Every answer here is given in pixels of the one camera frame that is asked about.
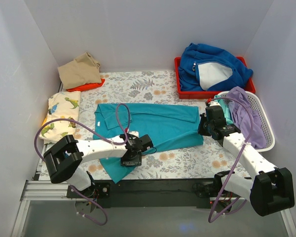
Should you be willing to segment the teal t-shirt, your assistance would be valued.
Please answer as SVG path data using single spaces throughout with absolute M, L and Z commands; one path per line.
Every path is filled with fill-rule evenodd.
M 99 104 L 95 111 L 95 131 L 112 138 L 122 133 L 121 127 L 149 135 L 154 152 L 201 146 L 198 134 L 200 114 L 198 107 L 130 103 L 126 107 Z

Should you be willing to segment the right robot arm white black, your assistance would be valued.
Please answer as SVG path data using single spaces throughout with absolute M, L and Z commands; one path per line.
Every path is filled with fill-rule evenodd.
M 245 140 L 240 129 L 228 125 L 219 103 L 207 104 L 201 115 L 199 134 L 210 136 L 236 157 L 250 178 L 237 175 L 233 170 L 214 176 L 213 189 L 219 196 L 232 192 L 247 200 L 254 211 L 266 216 L 295 205 L 293 177 L 287 168 L 278 168 L 267 161 Z

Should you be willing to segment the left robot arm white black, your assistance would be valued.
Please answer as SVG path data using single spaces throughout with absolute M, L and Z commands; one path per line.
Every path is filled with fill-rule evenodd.
M 137 132 L 121 134 L 108 141 L 76 140 L 66 135 L 44 153 L 44 161 L 51 183 L 66 182 L 88 198 L 95 192 L 95 181 L 79 167 L 82 163 L 116 158 L 118 166 L 133 168 L 142 164 L 143 153 L 152 148 L 150 137 L 147 134 L 138 137 Z

